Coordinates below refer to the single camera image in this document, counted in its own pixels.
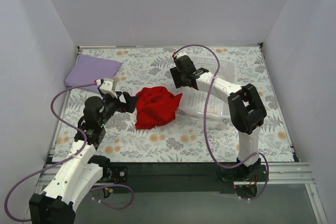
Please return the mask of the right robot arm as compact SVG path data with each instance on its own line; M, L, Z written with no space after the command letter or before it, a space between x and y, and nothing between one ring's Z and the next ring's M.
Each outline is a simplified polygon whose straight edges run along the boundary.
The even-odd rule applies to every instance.
M187 55L173 55L175 66L170 72L177 88L190 87L214 96L228 105L230 120L238 131L239 152L236 164L220 164L228 179L248 181L256 177L261 165L258 151L260 128L267 115L256 87L252 84L239 86L216 77L205 68L197 69Z

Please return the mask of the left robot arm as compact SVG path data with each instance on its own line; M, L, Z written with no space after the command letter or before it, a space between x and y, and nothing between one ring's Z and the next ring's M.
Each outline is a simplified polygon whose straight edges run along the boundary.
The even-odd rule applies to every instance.
M29 200L32 223L73 223L76 210L97 181L112 176L110 160L96 154L106 133L104 125L116 113L133 113L137 97L127 92L101 92L85 101L83 116L66 161L42 193Z

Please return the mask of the white plastic basket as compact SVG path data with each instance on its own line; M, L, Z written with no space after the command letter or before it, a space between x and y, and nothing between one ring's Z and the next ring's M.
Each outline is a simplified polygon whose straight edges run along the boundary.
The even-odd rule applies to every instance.
M197 69L203 67L211 73L214 73L217 69L217 62L214 57L190 56L190 59L193 61ZM224 79L225 81L235 83L236 64L231 60L223 59L221 59L219 63L220 69L217 77ZM197 91L189 87L181 87L178 89L173 87L171 92L174 95L179 93L183 94L179 106L180 110L190 115L203 116L205 99L207 96L206 92ZM211 95L207 105L207 116L214 119L230 118L227 103Z

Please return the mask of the red t-shirt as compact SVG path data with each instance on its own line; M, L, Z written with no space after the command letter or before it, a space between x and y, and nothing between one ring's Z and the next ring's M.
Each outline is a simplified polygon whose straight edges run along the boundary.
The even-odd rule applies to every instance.
M150 130L175 120L175 111L180 105L182 95L174 95L163 86L143 88L136 94L138 101L135 127L138 130Z

